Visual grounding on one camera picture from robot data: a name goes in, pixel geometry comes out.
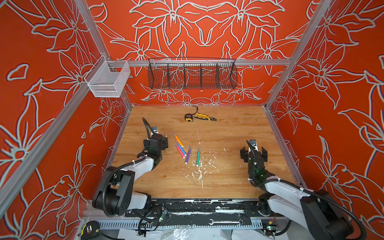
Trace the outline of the blue marker pen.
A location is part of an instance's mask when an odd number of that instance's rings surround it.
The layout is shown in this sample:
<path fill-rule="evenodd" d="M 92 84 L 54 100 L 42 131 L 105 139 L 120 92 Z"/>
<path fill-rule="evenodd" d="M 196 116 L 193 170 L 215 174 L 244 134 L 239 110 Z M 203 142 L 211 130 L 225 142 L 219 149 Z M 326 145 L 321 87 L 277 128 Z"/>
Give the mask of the blue marker pen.
<path fill-rule="evenodd" d="M 187 154 L 184 151 L 184 149 L 180 147 L 180 145 L 178 143 L 177 143 L 177 148 L 178 148 L 180 154 L 183 155 L 183 157 L 185 158 Z"/>

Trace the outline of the orange marker pen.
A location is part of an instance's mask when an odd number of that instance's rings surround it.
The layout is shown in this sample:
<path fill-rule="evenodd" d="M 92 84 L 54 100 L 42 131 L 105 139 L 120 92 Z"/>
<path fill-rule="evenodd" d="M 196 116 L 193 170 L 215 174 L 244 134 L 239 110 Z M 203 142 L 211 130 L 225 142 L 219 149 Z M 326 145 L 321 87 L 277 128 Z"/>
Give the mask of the orange marker pen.
<path fill-rule="evenodd" d="M 174 137 L 175 137 L 177 143 L 180 145 L 180 147 L 181 147 L 181 148 L 184 148 L 184 145 L 183 145 L 183 143 L 181 142 L 180 138 L 179 138 L 176 134 L 174 134 Z"/>

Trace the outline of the pink marker pen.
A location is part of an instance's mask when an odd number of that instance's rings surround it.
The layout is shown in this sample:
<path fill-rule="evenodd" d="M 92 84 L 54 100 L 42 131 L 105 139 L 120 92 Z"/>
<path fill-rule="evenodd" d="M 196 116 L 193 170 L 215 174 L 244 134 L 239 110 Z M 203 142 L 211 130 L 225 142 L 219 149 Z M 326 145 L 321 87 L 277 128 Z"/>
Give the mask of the pink marker pen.
<path fill-rule="evenodd" d="M 184 159 L 186 157 L 184 150 L 180 147 L 179 144 L 175 144 L 175 146 L 176 146 L 177 150 L 179 151 L 181 157 Z"/>

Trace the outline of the purple marker pen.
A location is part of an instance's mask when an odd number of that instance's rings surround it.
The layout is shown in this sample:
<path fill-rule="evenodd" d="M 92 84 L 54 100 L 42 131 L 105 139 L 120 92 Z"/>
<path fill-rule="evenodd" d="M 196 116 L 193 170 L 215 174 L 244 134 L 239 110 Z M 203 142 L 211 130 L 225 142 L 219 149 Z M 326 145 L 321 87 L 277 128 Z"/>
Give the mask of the purple marker pen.
<path fill-rule="evenodd" d="M 190 145 L 190 146 L 189 146 L 189 149 L 188 149 L 188 153 L 187 153 L 187 155 L 186 155 L 186 161 L 185 161 L 185 164 L 186 164 L 186 165 L 189 163 L 189 160 L 190 160 L 190 158 L 191 158 L 192 149 L 193 149 L 193 146 Z"/>

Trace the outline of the green marker pen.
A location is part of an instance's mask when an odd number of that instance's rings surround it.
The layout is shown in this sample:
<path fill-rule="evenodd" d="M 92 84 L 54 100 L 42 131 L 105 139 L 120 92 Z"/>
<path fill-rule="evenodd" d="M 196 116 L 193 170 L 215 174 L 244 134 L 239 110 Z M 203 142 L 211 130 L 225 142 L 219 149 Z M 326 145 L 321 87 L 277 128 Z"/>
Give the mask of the green marker pen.
<path fill-rule="evenodd" d="M 199 165 L 200 165 L 200 157 L 201 157 L 201 147 L 198 147 L 197 160 L 196 160 L 196 166 L 197 167 L 199 167 Z"/>

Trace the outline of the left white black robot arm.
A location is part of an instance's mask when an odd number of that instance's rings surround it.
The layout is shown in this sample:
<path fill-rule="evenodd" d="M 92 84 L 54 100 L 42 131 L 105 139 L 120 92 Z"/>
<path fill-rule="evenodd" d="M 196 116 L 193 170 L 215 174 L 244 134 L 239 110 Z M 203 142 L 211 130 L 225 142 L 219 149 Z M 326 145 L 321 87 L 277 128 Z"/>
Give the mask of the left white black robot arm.
<path fill-rule="evenodd" d="M 92 200 L 92 207 L 107 217 L 122 216 L 127 212 L 149 212 L 152 197 L 134 192 L 135 181 L 154 170 L 163 159 L 163 151 L 169 147 L 168 138 L 159 134 L 142 118 L 147 131 L 144 148 L 137 159 L 119 167 L 108 167 Z"/>

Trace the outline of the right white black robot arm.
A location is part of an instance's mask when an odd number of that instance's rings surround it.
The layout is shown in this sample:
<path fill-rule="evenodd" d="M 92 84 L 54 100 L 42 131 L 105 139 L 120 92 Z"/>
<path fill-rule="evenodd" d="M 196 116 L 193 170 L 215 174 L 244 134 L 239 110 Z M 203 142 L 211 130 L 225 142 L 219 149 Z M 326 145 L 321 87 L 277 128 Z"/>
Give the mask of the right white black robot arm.
<path fill-rule="evenodd" d="M 347 240 L 355 232 L 352 225 L 355 222 L 360 230 L 357 239 L 367 239 L 362 222 L 327 191 L 308 190 L 277 177 L 265 167 L 267 150 L 259 150 L 255 140 L 247 141 L 247 145 L 248 149 L 242 148 L 240 155 L 248 164 L 248 180 L 253 187 L 264 191 L 258 200 L 259 213 L 265 217 L 280 214 L 289 220 L 280 232 L 265 228 L 265 235 L 282 235 L 295 222 L 308 230 L 315 240 Z"/>

